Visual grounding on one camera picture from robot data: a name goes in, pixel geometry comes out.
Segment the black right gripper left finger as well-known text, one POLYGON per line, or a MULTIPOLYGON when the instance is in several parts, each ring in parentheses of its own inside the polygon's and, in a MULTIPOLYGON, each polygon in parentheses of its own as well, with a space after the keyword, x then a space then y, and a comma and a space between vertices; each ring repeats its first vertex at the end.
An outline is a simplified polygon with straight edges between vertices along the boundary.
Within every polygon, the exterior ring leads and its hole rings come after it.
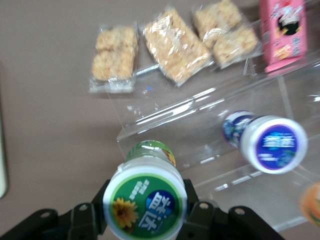
POLYGON ((103 196, 109 185, 107 179, 91 202, 78 204, 71 211, 70 240, 97 240, 103 235, 107 222, 104 215, 103 196))

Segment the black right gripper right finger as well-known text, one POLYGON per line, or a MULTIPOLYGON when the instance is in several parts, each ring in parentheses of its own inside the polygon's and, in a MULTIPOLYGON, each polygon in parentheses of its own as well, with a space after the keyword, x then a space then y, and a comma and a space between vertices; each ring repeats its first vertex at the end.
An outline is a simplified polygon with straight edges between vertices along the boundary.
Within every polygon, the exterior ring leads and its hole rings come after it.
POLYGON ((212 199, 199 199, 190 179, 183 180, 187 193, 187 214, 177 240, 208 240, 218 204, 212 199))

